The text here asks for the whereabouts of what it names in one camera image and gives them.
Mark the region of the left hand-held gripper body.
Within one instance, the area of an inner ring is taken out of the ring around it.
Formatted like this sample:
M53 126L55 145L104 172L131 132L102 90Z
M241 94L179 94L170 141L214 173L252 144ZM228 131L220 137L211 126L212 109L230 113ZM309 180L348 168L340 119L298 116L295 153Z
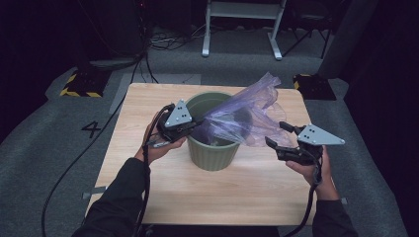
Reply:
M185 126L191 124L191 116L184 100L177 104L171 104L165 109L156 125L161 137L167 142L175 142L181 137L187 136L190 132L185 130Z

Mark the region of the black tripod stand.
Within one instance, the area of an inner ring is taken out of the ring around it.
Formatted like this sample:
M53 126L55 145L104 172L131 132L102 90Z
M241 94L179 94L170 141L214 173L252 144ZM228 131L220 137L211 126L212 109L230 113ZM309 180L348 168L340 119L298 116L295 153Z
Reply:
M333 18L331 15L316 16L294 14L290 25L290 29L296 37L296 42L283 53L283 56L286 56L293 49L295 49L304 39L311 36L314 31L318 31L320 36L324 40L324 46L322 47L320 54L320 58L323 59L326 53L326 47L329 43L330 36L332 33L332 21ZM305 30L305 34L299 38L296 35L297 30Z

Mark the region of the black yellow striped base plate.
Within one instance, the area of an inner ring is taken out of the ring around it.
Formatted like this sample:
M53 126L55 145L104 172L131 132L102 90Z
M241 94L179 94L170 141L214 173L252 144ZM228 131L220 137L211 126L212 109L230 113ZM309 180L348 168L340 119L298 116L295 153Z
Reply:
M61 90L60 96L101 98L110 76L110 71L87 73L75 70Z
M336 96L327 79L317 74L296 74L293 85L305 100L335 101Z

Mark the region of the purple plastic trash bag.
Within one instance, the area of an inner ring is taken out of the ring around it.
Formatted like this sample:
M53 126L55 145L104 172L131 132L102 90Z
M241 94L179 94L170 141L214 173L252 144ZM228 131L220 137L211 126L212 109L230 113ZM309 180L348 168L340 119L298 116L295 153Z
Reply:
M192 137L208 145L229 141L252 147L265 146L269 137L291 147L289 134L280 128L280 122L287 120L285 110L277 103L280 85L280 78L267 72L256 83L205 112L204 122L194 129Z

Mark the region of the grey column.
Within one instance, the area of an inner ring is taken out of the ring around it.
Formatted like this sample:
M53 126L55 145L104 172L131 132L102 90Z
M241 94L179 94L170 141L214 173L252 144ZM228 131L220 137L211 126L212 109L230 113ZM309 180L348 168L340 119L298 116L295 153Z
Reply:
M317 71L325 79L338 78L372 17L378 0L351 0L334 40Z

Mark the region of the person's left hand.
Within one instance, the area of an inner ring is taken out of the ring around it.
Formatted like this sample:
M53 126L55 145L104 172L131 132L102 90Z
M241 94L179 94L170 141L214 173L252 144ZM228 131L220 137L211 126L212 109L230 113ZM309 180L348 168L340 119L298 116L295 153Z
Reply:
M174 143L169 143L165 146L155 148L152 145L149 145L147 147L147 158L144 158L144 147L146 146L146 143L148 142L149 138L148 135L152 134L157 131L155 126L153 125L153 122L156 120L157 115L154 115L152 121L147 126L146 131L143 135L142 144L140 145L139 149L134 155L134 158L145 163L151 164L153 161L165 156L170 150L180 148L183 143L187 140L186 137L181 137L179 140L175 141Z

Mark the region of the white metal stand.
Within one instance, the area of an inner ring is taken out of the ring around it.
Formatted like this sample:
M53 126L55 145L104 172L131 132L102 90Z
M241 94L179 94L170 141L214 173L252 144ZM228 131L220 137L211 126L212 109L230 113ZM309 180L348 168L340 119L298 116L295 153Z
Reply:
M277 33L288 0L279 0L275 4L220 2L208 0L206 8L206 29L202 56L210 55L210 21L212 18L242 18L256 20L274 20L273 30L268 32L268 40L276 60L282 60L283 54L277 43Z

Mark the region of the person's right hand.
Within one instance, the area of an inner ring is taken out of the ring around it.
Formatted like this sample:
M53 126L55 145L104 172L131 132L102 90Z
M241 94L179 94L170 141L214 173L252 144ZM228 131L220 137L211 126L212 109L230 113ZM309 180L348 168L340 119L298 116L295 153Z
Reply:
M331 173L330 159L326 147L323 147L321 176L322 182L316 187L318 200L338 200L340 198ZM302 166L294 161L287 161L286 165L295 172L303 175L305 180L312 185L314 182L314 166Z

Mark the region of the green plastic trash bin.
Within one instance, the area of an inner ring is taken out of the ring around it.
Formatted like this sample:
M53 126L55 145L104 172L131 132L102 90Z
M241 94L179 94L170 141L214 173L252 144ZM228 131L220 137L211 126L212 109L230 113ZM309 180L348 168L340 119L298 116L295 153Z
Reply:
M207 119L212 110L225 110L230 94L209 91L190 98L186 105L194 118L204 122L188 136L188 145L193 163L206 171L219 171L230 165L240 143L249 135L249 126L240 124L240 119L249 122L251 116L243 109L233 111L221 121Z

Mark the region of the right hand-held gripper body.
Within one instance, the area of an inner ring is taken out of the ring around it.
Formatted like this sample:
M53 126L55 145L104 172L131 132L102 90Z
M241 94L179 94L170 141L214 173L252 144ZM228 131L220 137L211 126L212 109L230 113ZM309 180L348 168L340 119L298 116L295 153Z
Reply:
M294 161L303 166L314 165L323 154L324 145L344 145L345 140L314 124L298 126L301 133L296 135L297 147L284 147L278 152L281 161Z

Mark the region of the black equipment cabinet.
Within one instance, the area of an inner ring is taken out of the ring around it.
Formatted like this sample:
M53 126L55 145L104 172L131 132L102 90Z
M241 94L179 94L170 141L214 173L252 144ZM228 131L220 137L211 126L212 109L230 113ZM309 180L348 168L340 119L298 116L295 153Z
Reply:
M117 53L134 55L143 47L134 0L94 0L107 44Z

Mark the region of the grey stand base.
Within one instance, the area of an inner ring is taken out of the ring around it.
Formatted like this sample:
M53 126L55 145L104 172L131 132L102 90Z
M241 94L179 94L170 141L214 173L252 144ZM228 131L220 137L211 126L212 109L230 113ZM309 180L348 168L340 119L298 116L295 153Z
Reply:
M90 61L90 65L98 70L115 71L131 67L138 61L138 58L114 58L109 60Z

